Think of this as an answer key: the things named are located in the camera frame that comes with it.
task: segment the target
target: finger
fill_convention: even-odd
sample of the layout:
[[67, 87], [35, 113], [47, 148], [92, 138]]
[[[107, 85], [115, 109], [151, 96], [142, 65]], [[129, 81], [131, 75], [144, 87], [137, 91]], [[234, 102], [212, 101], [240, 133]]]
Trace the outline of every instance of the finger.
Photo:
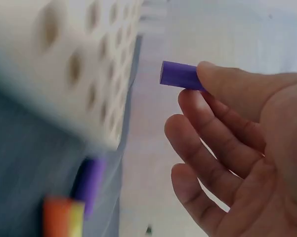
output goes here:
[[234, 110], [219, 102], [207, 92], [202, 92], [202, 96], [210, 106], [215, 117], [222, 121], [238, 140], [264, 154], [266, 142], [259, 123], [241, 117]]
[[205, 187], [231, 206], [242, 179], [232, 174], [212, 156], [188, 119], [183, 115], [170, 117], [165, 125], [165, 134], [174, 150], [195, 170]]
[[183, 114], [215, 156], [235, 174], [246, 178], [253, 165], [261, 158], [261, 154], [241, 143], [214, 116], [199, 92], [183, 90], [178, 100]]
[[188, 165], [175, 165], [171, 180], [177, 198], [193, 220], [209, 236], [214, 236], [226, 212], [204, 193], [197, 176]]
[[271, 97], [297, 85], [297, 73], [262, 75], [201, 62], [197, 67], [203, 87], [223, 104], [254, 122]]

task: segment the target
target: purple rod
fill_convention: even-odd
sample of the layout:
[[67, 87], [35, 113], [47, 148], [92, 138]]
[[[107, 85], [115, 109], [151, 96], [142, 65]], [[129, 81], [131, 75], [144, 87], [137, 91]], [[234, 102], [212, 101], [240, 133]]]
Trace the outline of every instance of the purple rod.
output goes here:
[[73, 199], [85, 203], [85, 218], [88, 218], [93, 212], [104, 170], [104, 160], [91, 158], [86, 158], [79, 168], [72, 196]]
[[190, 90], [205, 90], [197, 76], [197, 67], [168, 61], [163, 62], [160, 84]]

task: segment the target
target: toy piece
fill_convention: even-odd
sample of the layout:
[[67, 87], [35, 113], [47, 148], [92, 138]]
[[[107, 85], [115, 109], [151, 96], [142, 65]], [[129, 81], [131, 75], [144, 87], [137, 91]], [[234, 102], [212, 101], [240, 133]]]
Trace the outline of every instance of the toy piece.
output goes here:
[[85, 203], [85, 218], [93, 212], [104, 170], [104, 160], [91, 158], [85, 159], [79, 168], [72, 198]]
[[43, 204], [44, 237], [82, 237], [84, 204], [70, 199], [49, 197]]
[[195, 66], [164, 61], [160, 84], [182, 87], [190, 90], [204, 91], [197, 76]]

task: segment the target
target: white background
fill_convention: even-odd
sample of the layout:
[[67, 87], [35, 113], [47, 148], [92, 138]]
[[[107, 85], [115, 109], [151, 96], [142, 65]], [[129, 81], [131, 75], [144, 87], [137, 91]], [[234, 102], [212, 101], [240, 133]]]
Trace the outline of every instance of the white background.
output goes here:
[[164, 136], [164, 123], [180, 113], [180, 89], [159, 85], [162, 60], [297, 71], [297, 0], [171, 0], [165, 25], [165, 34], [144, 38], [134, 84], [121, 237], [145, 236], [149, 224], [154, 237], [206, 236], [173, 193], [170, 170], [180, 159]]

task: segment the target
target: hand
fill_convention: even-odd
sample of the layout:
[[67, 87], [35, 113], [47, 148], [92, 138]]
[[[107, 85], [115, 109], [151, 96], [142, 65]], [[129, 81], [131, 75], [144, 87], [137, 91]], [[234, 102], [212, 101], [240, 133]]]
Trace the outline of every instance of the hand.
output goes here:
[[208, 93], [182, 91], [184, 115], [165, 125], [185, 162], [171, 173], [178, 199], [212, 237], [297, 237], [297, 73], [251, 74], [206, 62], [197, 72]]

